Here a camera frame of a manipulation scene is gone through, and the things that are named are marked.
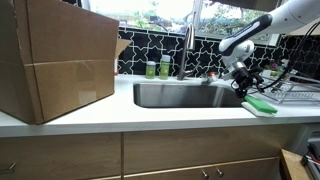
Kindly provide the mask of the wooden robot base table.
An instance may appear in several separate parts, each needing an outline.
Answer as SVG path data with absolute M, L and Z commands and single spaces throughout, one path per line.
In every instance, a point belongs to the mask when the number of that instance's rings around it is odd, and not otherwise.
M 312 180 L 301 164 L 301 155 L 282 149 L 279 158 L 281 180 Z

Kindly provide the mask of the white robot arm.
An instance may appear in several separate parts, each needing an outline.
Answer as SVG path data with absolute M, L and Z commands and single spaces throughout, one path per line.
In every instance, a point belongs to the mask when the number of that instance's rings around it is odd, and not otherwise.
M 244 61 L 253 53 L 254 43 L 250 38 L 258 34 L 283 34 L 299 29 L 317 19 L 320 15 L 320 0 L 288 0 L 278 8 L 266 13 L 225 37 L 219 43 L 219 52 L 226 70 L 224 80 L 233 79 L 238 98 L 244 98 L 252 86 L 260 92 L 263 82 L 259 75 L 262 68 L 248 69 Z

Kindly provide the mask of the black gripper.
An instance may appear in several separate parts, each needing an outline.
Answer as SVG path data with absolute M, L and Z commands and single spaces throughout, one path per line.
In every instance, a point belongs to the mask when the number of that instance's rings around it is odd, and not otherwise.
M 259 85 L 263 82 L 260 73 L 263 71 L 260 67 L 247 69 L 245 67 L 239 68 L 232 73 L 232 77 L 238 84 L 239 88 L 235 89 L 238 98 L 244 98 L 246 94 L 253 92 L 253 85 Z

